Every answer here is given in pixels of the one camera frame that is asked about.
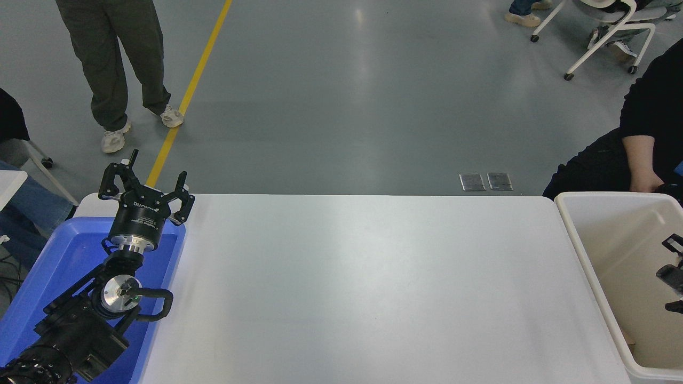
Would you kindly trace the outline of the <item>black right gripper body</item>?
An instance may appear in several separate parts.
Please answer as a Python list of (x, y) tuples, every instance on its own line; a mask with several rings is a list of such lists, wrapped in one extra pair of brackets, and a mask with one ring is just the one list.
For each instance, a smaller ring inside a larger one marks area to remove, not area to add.
[(682, 270), (680, 267), (671, 264), (664, 265), (657, 270), (656, 277), (682, 297)]

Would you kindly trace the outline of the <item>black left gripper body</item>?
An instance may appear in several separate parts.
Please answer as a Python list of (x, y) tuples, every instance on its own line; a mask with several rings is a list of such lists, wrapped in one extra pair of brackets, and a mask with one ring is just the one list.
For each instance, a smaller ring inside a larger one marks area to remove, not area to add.
[(165, 194), (140, 187), (126, 190), (115, 199), (118, 209), (109, 231), (109, 242), (120, 249), (156, 250), (164, 224), (171, 215)]

